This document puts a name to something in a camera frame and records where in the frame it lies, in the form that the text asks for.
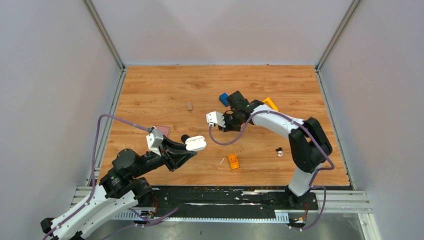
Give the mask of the white earbud charging case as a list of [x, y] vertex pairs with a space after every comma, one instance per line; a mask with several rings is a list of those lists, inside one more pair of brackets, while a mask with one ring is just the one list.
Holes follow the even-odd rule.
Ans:
[[187, 151], [198, 152], [204, 150], [207, 146], [205, 137], [202, 135], [197, 135], [189, 137], [184, 141]]

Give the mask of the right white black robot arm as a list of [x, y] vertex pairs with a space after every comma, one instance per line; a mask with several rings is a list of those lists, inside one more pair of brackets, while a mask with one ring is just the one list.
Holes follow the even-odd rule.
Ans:
[[326, 170], [333, 147], [320, 122], [313, 117], [294, 118], [274, 110], [257, 99], [248, 101], [239, 91], [219, 96], [219, 101], [230, 109], [223, 113], [223, 132], [244, 132], [248, 124], [264, 127], [286, 138], [296, 166], [294, 175], [285, 190], [285, 202], [298, 209], [306, 201], [318, 173]]

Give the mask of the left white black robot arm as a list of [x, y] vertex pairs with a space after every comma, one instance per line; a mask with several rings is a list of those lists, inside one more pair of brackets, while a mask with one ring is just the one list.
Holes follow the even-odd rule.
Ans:
[[45, 238], [53, 240], [85, 240], [97, 228], [117, 214], [153, 201], [153, 188], [143, 176], [161, 166], [173, 172], [206, 148], [205, 137], [188, 137], [183, 143], [164, 135], [146, 136], [148, 151], [139, 155], [130, 148], [121, 150], [113, 167], [84, 197], [66, 213], [45, 218], [40, 225]]

